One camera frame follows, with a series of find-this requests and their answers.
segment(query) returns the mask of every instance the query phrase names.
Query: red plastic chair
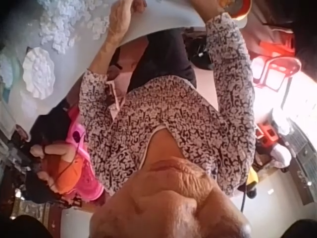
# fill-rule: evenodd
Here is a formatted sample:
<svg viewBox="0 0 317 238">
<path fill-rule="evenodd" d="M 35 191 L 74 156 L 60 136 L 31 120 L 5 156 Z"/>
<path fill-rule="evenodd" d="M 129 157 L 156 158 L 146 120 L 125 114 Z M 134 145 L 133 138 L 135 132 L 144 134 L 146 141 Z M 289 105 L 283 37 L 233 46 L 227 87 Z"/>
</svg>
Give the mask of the red plastic chair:
<svg viewBox="0 0 317 238">
<path fill-rule="evenodd" d="M 288 56 L 258 56 L 252 60 L 253 83 L 256 87 L 268 87 L 278 92 L 285 79 L 301 70 L 299 59 Z"/>
<path fill-rule="evenodd" d="M 281 56 L 295 56 L 295 39 L 293 33 L 288 33 L 287 30 L 280 28 L 273 28 L 273 31 L 279 31 L 283 43 L 271 43 L 266 41 L 260 41 L 260 47 L 263 48 L 265 55 L 274 57 L 276 55 Z"/>
</svg>

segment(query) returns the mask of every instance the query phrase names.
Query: yellow object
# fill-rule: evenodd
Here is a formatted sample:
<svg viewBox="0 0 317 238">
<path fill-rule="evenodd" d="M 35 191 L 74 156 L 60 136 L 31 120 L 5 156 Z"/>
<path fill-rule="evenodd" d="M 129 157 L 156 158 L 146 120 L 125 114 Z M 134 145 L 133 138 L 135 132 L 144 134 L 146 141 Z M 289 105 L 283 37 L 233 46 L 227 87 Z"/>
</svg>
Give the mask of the yellow object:
<svg viewBox="0 0 317 238">
<path fill-rule="evenodd" d="M 255 172 L 254 169 L 251 167 L 247 179 L 247 185 L 251 184 L 252 182 L 259 183 L 259 177 L 257 172 Z"/>
</svg>

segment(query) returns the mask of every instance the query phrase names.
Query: black cord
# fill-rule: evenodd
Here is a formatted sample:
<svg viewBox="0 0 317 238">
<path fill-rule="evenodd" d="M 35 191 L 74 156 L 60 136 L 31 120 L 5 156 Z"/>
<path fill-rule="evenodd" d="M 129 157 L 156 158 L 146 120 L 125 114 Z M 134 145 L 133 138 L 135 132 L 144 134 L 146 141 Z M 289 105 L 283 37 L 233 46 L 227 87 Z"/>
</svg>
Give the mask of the black cord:
<svg viewBox="0 0 317 238">
<path fill-rule="evenodd" d="M 242 204 L 241 204 L 241 209 L 240 211 L 243 213 L 244 210 L 244 204 L 246 203 L 246 197 L 247 197 L 247 184 L 245 183 L 245 188 L 243 192 L 243 198 L 242 198 Z"/>
</svg>

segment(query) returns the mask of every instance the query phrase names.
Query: woman's arm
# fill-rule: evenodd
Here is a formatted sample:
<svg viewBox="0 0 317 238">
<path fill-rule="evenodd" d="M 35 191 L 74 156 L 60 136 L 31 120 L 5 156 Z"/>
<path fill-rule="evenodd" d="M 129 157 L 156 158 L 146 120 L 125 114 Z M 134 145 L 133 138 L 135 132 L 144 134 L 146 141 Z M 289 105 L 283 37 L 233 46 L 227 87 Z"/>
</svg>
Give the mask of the woman's arm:
<svg viewBox="0 0 317 238">
<path fill-rule="evenodd" d="M 225 175 L 236 171 L 232 189 L 244 183 L 255 151 L 254 89 L 250 57 L 242 34 L 217 1 L 191 0 L 206 22 L 209 55 L 214 64 L 214 82 L 221 115 L 220 129 L 231 162 L 221 162 L 219 184 L 228 184 Z"/>
<path fill-rule="evenodd" d="M 131 8 L 144 9 L 142 0 L 118 0 L 111 7 L 107 38 L 88 70 L 83 76 L 80 90 L 79 110 L 86 129 L 88 152 L 98 175 L 98 165 L 104 160 L 107 130 L 112 117 L 106 104 L 112 86 L 107 83 L 110 60 L 127 32 L 131 21 Z"/>
</svg>

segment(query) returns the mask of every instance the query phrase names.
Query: orange fabric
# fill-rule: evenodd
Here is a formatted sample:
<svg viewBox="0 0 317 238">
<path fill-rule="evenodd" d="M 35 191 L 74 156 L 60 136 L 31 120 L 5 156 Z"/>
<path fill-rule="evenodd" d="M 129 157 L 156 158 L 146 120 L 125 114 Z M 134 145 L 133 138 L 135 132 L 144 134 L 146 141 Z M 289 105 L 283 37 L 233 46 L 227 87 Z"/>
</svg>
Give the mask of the orange fabric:
<svg viewBox="0 0 317 238">
<path fill-rule="evenodd" d="M 55 181 L 60 194 L 71 191 L 81 177 L 84 160 L 76 154 L 72 163 L 60 159 L 58 155 L 46 155 L 43 159 L 43 169 Z"/>
</svg>

